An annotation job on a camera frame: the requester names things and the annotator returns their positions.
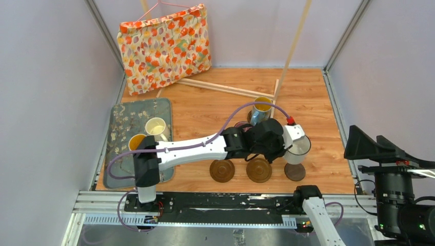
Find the blue mug yellow inside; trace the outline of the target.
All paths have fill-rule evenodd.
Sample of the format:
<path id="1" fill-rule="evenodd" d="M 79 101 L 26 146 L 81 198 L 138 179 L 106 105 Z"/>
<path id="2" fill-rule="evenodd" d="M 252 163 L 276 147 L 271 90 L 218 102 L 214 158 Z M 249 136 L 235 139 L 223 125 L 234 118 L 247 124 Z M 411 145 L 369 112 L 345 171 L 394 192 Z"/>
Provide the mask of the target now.
<path id="1" fill-rule="evenodd" d="M 271 105 L 266 105 L 262 103 L 272 103 L 272 101 L 267 97 L 258 97 L 254 100 L 255 102 L 260 102 L 260 104 L 254 104 L 251 112 L 252 119 L 251 124 L 254 126 L 257 123 L 265 121 L 270 118 L 272 107 Z"/>

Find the white grey mug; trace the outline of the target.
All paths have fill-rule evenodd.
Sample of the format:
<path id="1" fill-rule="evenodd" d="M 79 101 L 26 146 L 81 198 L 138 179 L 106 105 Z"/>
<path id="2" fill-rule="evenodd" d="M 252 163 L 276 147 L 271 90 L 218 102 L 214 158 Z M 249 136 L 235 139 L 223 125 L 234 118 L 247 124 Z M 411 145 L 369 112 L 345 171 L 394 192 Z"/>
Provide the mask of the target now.
<path id="1" fill-rule="evenodd" d="M 293 142 L 292 146 L 286 151 L 283 158 L 288 164 L 298 165 L 304 161 L 310 149 L 310 138 L 308 136 L 304 136 L 303 138 Z"/>

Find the small dark brown coaster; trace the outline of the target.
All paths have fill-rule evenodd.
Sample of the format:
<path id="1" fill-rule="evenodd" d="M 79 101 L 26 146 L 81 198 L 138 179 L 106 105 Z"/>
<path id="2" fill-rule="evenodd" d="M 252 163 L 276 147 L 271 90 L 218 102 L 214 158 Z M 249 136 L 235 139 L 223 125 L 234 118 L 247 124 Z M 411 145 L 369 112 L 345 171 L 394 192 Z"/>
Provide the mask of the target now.
<path id="1" fill-rule="evenodd" d="M 286 177 L 292 181 L 301 181 L 306 176 L 306 170 L 301 163 L 297 165 L 287 163 L 284 172 Z"/>

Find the cream mug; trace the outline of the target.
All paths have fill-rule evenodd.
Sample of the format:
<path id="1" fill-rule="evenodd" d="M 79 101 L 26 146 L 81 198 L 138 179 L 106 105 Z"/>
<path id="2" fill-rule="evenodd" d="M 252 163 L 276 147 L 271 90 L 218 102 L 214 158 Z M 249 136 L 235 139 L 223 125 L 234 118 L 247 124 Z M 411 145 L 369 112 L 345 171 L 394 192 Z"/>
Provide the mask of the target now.
<path id="1" fill-rule="evenodd" d="M 149 119 L 145 124 L 145 131 L 149 136 L 153 136 L 155 141 L 169 141 L 170 129 L 162 118 Z"/>

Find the white mug orange inside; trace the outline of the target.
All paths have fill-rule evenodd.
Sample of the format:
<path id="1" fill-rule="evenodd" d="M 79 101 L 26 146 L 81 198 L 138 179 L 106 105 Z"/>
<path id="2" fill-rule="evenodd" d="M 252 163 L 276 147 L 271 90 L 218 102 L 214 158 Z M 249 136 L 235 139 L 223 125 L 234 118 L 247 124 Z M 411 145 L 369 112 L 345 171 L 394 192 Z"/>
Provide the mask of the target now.
<path id="1" fill-rule="evenodd" d="M 130 151 L 136 150 L 145 137 L 146 135 L 142 133 L 135 134 L 134 136 L 132 136 L 128 142 L 129 150 Z"/>

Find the pink mug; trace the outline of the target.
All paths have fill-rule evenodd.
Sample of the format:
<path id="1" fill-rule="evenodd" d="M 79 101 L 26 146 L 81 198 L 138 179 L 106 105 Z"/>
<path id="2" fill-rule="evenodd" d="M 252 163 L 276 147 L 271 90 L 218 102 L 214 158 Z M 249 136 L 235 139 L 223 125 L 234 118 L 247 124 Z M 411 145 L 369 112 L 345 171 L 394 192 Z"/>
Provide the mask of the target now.
<path id="1" fill-rule="evenodd" d="M 239 121 L 234 125 L 234 127 L 244 129 L 244 128 L 251 128 L 253 127 L 253 125 L 247 121 Z"/>

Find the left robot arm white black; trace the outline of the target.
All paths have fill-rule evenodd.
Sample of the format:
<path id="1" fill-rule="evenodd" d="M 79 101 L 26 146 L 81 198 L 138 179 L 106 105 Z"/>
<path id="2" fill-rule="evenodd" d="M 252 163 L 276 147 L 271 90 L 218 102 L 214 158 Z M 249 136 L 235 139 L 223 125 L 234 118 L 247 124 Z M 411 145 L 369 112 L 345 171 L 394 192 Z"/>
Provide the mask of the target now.
<path id="1" fill-rule="evenodd" d="M 145 212 L 157 205 L 156 185 L 160 172 L 177 165 L 201 160 L 246 159 L 251 154 L 263 155 L 271 163 L 285 155 L 292 146 L 290 126 L 271 118 L 254 126 L 230 127 L 217 135 L 184 140 L 156 141 L 145 137 L 133 154 L 137 205 Z"/>

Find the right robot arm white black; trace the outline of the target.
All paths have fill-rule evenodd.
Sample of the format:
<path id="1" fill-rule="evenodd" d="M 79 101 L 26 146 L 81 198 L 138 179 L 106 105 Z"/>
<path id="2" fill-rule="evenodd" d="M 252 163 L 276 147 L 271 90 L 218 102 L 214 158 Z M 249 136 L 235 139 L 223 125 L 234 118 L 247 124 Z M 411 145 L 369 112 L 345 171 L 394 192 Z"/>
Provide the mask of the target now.
<path id="1" fill-rule="evenodd" d="M 357 193 L 354 199 L 366 213 L 375 216 L 374 228 L 389 240 L 374 240 L 375 245 L 434 245 L 434 196 L 415 198 L 413 178 L 434 178 L 434 161 L 411 156 L 382 135 L 376 140 L 356 125 L 349 127 L 344 151 L 347 160 L 371 160 L 377 166 L 358 166 L 363 174 L 372 175 L 376 212 L 362 208 Z M 298 186 L 293 193 L 296 212 L 306 214 L 321 245 L 345 245 L 327 215 L 326 205 L 315 185 Z"/>

